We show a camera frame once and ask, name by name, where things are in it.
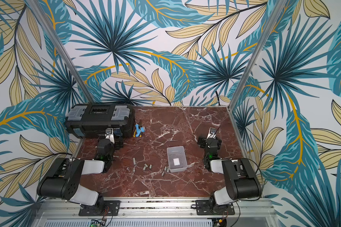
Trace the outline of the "grey plastic storage box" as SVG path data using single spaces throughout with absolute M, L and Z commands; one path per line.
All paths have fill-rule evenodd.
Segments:
M 188 168 L 183 146 L 167 148 L 167 157 L 171 173 L 183 172 Z

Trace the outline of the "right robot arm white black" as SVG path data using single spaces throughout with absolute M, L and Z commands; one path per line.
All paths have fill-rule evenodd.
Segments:
M 262 187 L 250 159 L 222 159 L 218 155 L 222 141 L 217 137 L 198 138 L 204 149 L 203 163 L 206 170 L 224 176 L 225 187 L 214 191 L 208 200 L 197 200 L 198 215 L 234 214 L 233 203 L 239 200 L 258 200 Z

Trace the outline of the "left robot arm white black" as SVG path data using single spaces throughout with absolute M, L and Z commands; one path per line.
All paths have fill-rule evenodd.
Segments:
M 56 159 L 40 180 L 37 195 L 76 203 L 80 205 L 79 216 L 117 216 L 120 201 L 106 201 L 102 193 L 86 188 L 80 181 L 82 176 L 107 173 L 115 151 L 121 148 L 122 136 L 107 134 L 98 141 L 94 159 Z

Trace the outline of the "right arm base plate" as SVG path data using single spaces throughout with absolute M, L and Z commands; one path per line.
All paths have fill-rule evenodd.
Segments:
M 210 215 L 234 215 L 234 207 L 230 204 L 217 205 L 215 202 L 208 200 L 196 200 L 191 208 L 196 210 L 199 216 L 210 216 Z

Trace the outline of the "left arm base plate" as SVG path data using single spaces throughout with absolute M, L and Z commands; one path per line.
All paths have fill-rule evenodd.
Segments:
M 96 203 L 94 206 L 81 205 L 80 217 L 93 216 L 117 216 L 121 201 L 103 201 Z

